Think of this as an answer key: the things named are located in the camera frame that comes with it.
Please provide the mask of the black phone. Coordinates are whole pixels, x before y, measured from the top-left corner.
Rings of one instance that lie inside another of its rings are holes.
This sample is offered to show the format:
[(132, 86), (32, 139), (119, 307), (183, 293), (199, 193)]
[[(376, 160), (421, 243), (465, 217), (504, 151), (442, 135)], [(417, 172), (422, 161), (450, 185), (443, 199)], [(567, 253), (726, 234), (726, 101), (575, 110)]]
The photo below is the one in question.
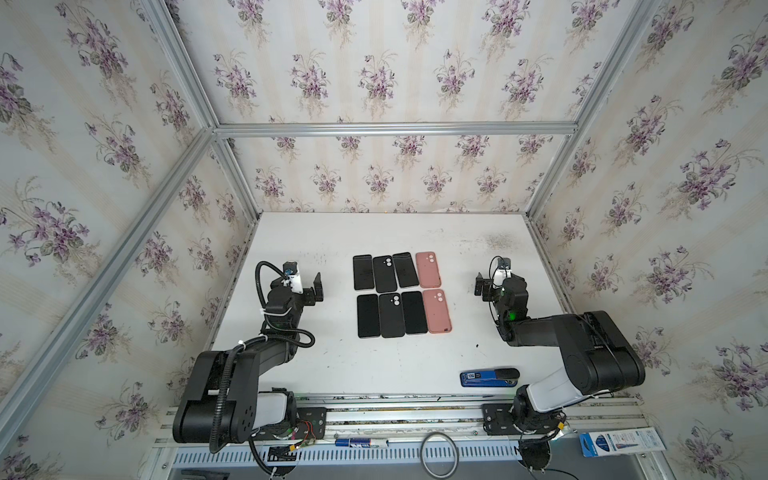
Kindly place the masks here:
[(355, 255), (353, 263), (353, 284), (356, 291), (375, 288), (373, 257), (370, 254)]

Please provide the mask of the black smartphone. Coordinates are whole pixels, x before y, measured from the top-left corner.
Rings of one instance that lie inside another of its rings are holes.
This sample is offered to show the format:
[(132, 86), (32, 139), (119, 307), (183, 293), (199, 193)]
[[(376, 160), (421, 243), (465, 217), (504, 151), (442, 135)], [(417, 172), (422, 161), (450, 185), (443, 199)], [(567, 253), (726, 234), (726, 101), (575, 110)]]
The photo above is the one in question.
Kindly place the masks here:
[(376, 294), (359, 295), (356, 299), (356, 308), (358, 337), (379, 337), (381, 330), (378, 296)]

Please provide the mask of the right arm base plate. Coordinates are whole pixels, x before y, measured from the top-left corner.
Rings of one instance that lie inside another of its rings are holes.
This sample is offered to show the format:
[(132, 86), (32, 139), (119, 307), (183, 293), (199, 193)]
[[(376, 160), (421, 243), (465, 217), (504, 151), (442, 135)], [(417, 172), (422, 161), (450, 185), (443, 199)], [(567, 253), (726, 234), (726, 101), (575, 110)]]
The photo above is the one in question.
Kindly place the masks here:
[(481, 406), (483, 430), (489, 436), (520, 435), (512, 403), (485, 403)]

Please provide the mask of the black phone case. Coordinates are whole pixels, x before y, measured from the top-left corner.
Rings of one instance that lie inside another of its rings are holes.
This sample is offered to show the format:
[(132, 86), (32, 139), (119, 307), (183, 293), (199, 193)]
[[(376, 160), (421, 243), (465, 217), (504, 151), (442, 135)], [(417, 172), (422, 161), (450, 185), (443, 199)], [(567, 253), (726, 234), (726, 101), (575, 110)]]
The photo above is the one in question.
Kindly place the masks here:
[(380, 334), (384, 338), (405, 335), (402, 297), (399, 293), (385, 293), (378, 297)]
[(390, 255), (372, 259), (375, 290), (379, 294), (395, 292), (398, 289), (395, 266)]

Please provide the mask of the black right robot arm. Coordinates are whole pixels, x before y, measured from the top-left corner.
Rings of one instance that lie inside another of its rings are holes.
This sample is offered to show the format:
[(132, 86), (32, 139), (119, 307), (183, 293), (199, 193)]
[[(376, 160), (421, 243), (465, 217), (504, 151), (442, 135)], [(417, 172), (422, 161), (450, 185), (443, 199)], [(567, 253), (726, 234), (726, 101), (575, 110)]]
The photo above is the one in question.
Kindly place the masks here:
[(512, 273), (500, 284), (479, 274), (474, 294), (490, 305), (494, 325), (508, 346), (556, 348), (563, 363), (548, 376), (520, 386), (510, 403), (483, 405), (486, 434), (550, 440), (565, 426), (567, 407), (644, 383), (643, 361), (608, 313), (529, 317), (527, 283)]

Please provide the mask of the purple smartphone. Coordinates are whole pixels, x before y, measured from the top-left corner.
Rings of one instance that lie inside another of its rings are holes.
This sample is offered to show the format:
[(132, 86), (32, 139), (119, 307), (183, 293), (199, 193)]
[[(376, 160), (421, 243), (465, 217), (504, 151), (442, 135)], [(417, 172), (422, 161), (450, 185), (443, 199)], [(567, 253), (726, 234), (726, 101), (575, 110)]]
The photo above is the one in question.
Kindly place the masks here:
[(428, 325), (422, 293), (420, 291), (404, 292), (402, 306), (405, 333), (408, 335), (427, 333)]

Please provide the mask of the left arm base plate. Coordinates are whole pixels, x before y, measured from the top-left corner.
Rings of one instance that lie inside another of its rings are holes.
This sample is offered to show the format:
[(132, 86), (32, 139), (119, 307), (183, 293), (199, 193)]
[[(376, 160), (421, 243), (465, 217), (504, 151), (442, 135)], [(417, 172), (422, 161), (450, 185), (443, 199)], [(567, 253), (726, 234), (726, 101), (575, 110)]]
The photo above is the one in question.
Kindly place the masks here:
[(299, 407), (292, 422), (289, 439), (322, 440), (325, 437), (328, 410), (324, 407)]

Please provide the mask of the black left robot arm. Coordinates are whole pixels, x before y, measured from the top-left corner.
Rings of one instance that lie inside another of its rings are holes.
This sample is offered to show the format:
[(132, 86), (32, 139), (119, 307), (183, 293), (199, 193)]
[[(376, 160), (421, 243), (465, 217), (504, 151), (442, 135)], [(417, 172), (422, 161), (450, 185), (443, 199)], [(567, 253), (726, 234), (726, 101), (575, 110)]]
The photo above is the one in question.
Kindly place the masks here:
[(261, 376), (316, 343), (300, 320), (307, 307), (324, 301), (321, 274), (305, 287), (295, 262), (279, 268), (260, 261), (254, 284), (263, 317), (260, 331), (228, 349), (197, 356), (173, 420), (172, 438), (178, 444), (206, 444), (215, 454), (249, 441), (262, 426), (257, 421)]

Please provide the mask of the pink-cased phone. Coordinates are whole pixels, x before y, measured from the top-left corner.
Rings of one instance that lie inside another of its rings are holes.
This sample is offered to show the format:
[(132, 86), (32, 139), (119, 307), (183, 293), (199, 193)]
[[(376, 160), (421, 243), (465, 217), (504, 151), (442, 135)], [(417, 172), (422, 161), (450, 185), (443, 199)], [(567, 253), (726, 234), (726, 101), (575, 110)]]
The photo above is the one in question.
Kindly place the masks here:
[(437, 289), (442, 285), (437, 256), (433, 251), (415, 255), (419, 285), (424, 289)]
[(452, 323), (446, 295), (441, 289), (422, 292), (428, 332), (432, 334), (449, 333)]

